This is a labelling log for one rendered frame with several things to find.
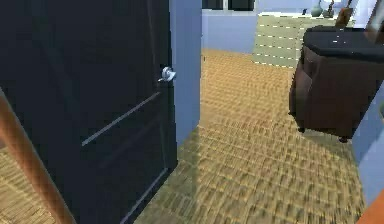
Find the dark small vase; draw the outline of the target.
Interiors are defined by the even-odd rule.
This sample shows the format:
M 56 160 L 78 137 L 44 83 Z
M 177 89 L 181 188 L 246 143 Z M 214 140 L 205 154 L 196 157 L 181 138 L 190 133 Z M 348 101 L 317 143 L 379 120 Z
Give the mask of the dark small vase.
M 333 10 L 334 3 L 335 1 L 331 0 L 331 3 L 329 4 L 328 9 L 323 11 L 322 15 L 324 18 L 332 18 L 334 16 L 334 10 Z

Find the brown picture frame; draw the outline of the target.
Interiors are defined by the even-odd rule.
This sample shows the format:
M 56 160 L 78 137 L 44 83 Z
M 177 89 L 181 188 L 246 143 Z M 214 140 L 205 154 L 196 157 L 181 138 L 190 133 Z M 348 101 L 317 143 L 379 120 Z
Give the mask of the brown picture frame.
M 335 26 L 339 28 L 346 27 L 352 15 L 353 9 L 350 7 L 352 0 L 348 0 L 347 5 L 343 7 L 338 14 Z

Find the pale green chest of drawers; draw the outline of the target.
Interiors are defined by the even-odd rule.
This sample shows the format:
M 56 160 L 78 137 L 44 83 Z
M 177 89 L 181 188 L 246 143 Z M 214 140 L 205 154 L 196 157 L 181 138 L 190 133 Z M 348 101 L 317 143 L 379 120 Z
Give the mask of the pale green chest of drawers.
M 306 29 L 318 25 L 334 26 L 336 19 L 336 16 L 312 17 L 300 13 L 259 13 L 253 60 L 258 64 L 294 68 L 300 57 Z

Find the grey green vase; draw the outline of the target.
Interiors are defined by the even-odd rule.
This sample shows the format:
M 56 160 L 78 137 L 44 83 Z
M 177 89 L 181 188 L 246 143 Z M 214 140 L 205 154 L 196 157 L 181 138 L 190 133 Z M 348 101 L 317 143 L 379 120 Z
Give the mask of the grey green vase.
M 321 7 L 321 1 L 322 0 L 319 0 L 318 4 L 312 8 L 311 10 L 312 17 L 319 17 L 322 14 L 323 9 Z

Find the black room door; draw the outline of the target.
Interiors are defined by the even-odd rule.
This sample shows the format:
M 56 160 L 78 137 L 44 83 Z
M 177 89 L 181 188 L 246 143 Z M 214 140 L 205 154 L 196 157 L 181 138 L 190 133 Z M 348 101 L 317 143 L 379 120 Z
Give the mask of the black room door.
M 77 224 L 134 224 L 176 167 L 171 63 L 169 0 L 0 0 L 0 88 Z

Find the dark window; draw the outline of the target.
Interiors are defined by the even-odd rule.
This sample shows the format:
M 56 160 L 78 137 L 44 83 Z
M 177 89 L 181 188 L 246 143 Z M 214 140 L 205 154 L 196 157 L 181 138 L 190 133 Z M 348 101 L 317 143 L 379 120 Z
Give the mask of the dark window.
M 202 0 L 203 9 L 253 11 L 255 0 Z

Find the dark brown cabinet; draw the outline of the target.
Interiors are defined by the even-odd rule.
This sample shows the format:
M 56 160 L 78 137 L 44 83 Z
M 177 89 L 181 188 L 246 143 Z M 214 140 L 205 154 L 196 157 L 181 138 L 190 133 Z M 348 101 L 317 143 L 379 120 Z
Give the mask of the dark brown cabinet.
M 289 95 L 298 130 L 351 139 L 384 82 L 384 44 L 362 28 L 306 29 Z

